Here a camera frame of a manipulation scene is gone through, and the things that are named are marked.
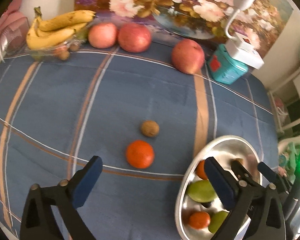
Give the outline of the pale pink apple left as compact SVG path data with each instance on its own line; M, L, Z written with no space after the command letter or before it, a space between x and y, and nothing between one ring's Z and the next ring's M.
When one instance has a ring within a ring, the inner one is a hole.
M117 41L117 26L113 23L99 23L89 29L88 41L94 48L112 47Z

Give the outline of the yellow banana bunch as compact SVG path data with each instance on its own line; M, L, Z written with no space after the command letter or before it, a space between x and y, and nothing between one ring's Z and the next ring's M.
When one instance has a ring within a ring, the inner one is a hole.
M95 17L94 11L75 10L44 21L41 7L35 7L34 14L35 18L26 35L30 50L51 48L80 35Z

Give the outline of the red apple middle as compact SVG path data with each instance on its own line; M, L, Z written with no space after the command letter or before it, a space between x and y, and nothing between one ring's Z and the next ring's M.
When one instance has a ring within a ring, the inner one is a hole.
M123 50L130 53L141 53L149 48L152 37L144 25L126 23L121 26L117 41Z

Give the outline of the orange tangerine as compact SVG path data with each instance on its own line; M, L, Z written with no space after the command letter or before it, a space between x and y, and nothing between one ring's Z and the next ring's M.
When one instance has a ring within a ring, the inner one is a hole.
M202 160L198 163L196 167L196 175L202 180L208 180L208 177L205 173L204 165L205 165L205 160Z
M131 142L126 148L126 161L134 168L148 168L153 164L154 158L153 147L143 140Z
M210 225L210 222L210 215L204 211L192 213L188 220L189 226L197 230L207 228Z

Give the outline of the big red apple right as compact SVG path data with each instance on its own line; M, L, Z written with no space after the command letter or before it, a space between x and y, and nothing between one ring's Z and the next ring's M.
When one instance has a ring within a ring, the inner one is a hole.
M184 74L196 74L202 68L204 62L204 51L194 40L183 39L172 49L172 66Z

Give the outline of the green apple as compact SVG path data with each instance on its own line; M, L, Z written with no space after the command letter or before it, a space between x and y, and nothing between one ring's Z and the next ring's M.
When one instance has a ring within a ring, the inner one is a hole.
M213 214L213 216L211 217L210 224L208 226L208 230L213 234L216 233L227 218L228 214L229 213L226 211L219 211Z

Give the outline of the teal plastic box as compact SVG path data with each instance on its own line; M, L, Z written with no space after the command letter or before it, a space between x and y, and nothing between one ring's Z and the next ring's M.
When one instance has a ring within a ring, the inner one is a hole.
M249 67L245 63L233 59L227 52L224 44L219 44L207 62L212 78L226 85L233 84L245 75Z

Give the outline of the blue plaid tablecloth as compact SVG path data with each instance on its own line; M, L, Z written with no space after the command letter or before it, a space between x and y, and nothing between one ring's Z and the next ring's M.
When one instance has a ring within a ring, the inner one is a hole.
M85 46L66 61L20 54L0 64L0 222L13 236L30 186L54 186L93 155L104 169L79 213L97 239L178 239L183 175L216 137L243 137L277 166L262 83L249 76L225 86L206 70L186 75L171 66L170 53L159 43L136 55ZM146 120L159 125L156 137L141 133ZM136 140L153 147L148 168L126 161Z

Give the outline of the green pear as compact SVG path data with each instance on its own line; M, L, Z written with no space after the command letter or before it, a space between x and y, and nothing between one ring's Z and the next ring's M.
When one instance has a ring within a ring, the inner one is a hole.
M198 203L212 202L217 198L217 193L208 180L199 180L191 183L187 187L186 193Z

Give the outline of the white shelf rack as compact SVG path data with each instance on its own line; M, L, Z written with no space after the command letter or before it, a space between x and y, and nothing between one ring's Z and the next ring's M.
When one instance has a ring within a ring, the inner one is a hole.
M300 67L268 91L276 131L283 134L300 124Z

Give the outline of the brown kiwi upper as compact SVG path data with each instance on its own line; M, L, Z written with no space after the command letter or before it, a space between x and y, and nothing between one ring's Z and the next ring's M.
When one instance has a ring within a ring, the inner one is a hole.
M146 137L156 137L159 134L160 127L153 120L146 120L140 126L141 133Z

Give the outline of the flower painting canvas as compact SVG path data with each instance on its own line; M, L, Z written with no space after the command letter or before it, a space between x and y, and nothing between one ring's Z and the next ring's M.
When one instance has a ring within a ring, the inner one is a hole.
M215 43L227 41L224 27L235 8L234 0L75 0L74 7L135 22L156 21L175 34ZM265 56L292 12L287 0L254 0L236 15L229 33L246 35L255 50Z

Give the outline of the clear plastic fruit tray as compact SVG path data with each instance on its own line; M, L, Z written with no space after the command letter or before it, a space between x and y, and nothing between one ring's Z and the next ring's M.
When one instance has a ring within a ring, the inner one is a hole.
M88 31L81 30L63 43L37 50L26 47L25 53L29 54L35 61L65 61L70 57L70 53L79 51L87 39Z

